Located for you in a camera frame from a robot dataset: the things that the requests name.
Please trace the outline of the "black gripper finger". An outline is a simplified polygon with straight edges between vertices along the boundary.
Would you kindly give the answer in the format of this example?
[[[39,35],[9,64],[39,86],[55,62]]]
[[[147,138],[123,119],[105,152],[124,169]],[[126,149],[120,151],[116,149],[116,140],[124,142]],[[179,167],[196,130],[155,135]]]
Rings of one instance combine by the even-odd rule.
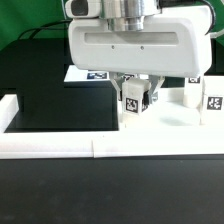
[[[148,81],[151,84],[151,87],[148,92],[149,103],[153,104],[155,101],[158,100],[158,90],[161,88],[162,84],[164,83],[165,77],[150,75]]]
[[[125,81],[124,74],[118,72],[109,73],[110,81],[117,92],[117,99],[122,99],[122,84]]]

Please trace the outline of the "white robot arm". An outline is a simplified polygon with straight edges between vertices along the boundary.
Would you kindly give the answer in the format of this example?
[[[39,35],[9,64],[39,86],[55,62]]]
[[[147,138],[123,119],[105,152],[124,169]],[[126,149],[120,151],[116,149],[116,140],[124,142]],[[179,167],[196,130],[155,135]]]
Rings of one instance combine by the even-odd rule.
[[[196,78],[224,36],[208,0],[67,0],[65,11],[80,69]]]

